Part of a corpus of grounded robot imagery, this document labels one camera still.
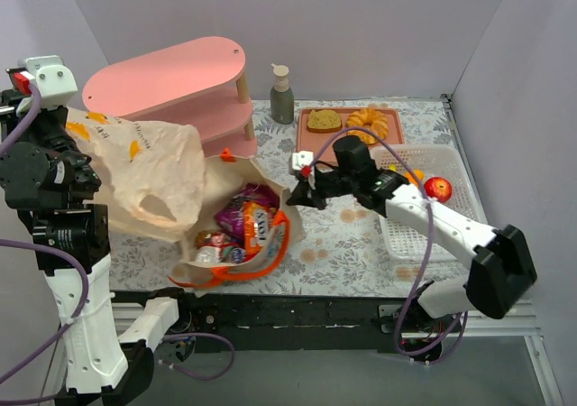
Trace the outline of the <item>croissant bread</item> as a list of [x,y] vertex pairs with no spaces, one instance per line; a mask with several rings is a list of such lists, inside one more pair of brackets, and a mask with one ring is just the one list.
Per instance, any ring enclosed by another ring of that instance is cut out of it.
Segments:
[[378,138],[385,139],[389,135],[389,125],[387,117],[379,110],[371,107],[363,108],[352,112],[345,125],[350,127],[361,127],[369,130],[367,134],[364,131],[350,130],[348,135],[356,135],[368,146],[378,142]]

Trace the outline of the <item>brown cracker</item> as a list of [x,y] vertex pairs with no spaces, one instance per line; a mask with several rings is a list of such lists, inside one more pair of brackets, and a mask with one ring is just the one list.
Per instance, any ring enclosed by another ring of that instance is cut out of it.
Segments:
[[334,110],[312,110],[307,118],[307,130],[315,134],[329,134],[343,129],[340,115]]

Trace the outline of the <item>orange fruit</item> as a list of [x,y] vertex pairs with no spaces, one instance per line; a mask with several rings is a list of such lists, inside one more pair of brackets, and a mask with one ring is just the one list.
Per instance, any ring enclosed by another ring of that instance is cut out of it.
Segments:
[[419,169],[414,169],[412,172],[406,171],[404,173],[404,176],[408,179],[410,183],[412,183],[415,186],[418,186],[419,183],[422,182],[423,179],[425,178],[425,174]]

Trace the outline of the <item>orange plastic grocery bag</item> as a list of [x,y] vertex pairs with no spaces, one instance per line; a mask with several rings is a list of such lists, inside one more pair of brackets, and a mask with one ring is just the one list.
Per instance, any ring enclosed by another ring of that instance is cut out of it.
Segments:
[[94,201],[113,231],[174,243],[197,222],[206,158],[196,127],[71,108],[66,130],[102,181]]

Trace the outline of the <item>red food item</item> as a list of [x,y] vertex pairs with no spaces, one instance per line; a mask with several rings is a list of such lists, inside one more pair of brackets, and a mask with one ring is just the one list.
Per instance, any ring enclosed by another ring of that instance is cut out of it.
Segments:
[[429,198],[435,198],[440,203],[446,203],[453,195],[453,186],[449,180],[443,177],[428,179],[424,188]]

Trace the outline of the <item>beige canvas tote bag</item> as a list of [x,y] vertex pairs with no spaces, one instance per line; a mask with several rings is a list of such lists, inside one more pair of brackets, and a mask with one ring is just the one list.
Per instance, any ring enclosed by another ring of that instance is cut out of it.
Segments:
[[289,189],[253,159],[227,151],[207,158],[203,190],[197,219],[179,241],[181,262],[169,274],[180,287],[205,291],[265,277],[302,238]]

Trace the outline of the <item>orange Fox's candy bag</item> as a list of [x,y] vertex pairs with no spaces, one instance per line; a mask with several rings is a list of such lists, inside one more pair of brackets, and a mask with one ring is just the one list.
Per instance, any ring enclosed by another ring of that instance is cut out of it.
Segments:
[[253,200],[243,203],[244,250],[248,257],[256,255],[265,245],[276,212],[275,207]]

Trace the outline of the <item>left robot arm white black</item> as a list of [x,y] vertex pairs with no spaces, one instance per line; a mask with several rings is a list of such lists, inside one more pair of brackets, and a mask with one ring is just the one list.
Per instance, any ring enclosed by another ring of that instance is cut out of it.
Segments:
[[35,253],[59,313],[52,341],[65,347],[67,379],[50,400],[126,405],[150,386],[164,335],[185,332],[192,313],[176,291],[157,292],[117,334],[108,211],[93,200],[100,179],[66,132],[66,107],[33,107],[21,117],[16,109],[26,99],[16,89],[1,94],[1,186],[7,206],[31,235],[25,248]]

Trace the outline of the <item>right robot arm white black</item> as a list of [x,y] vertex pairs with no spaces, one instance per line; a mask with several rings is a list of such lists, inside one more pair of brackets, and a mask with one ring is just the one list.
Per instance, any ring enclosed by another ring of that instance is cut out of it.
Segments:
[[440,245],[469,273],[463,278],[418,284],[398,319],[408,316],[418,331],[432,329],[447,315],[478,310],[504,318],[537,280],[527,240],[518,228],[478,223],[433,200],[401,174],[381,168],[369,148],[354,135],[332,144],[336,165],[317,168],[317,157],[295,152],[290,168],[298,180],[290,206],[326,208],[330,198],[352,195],[365,208],[396,220]]

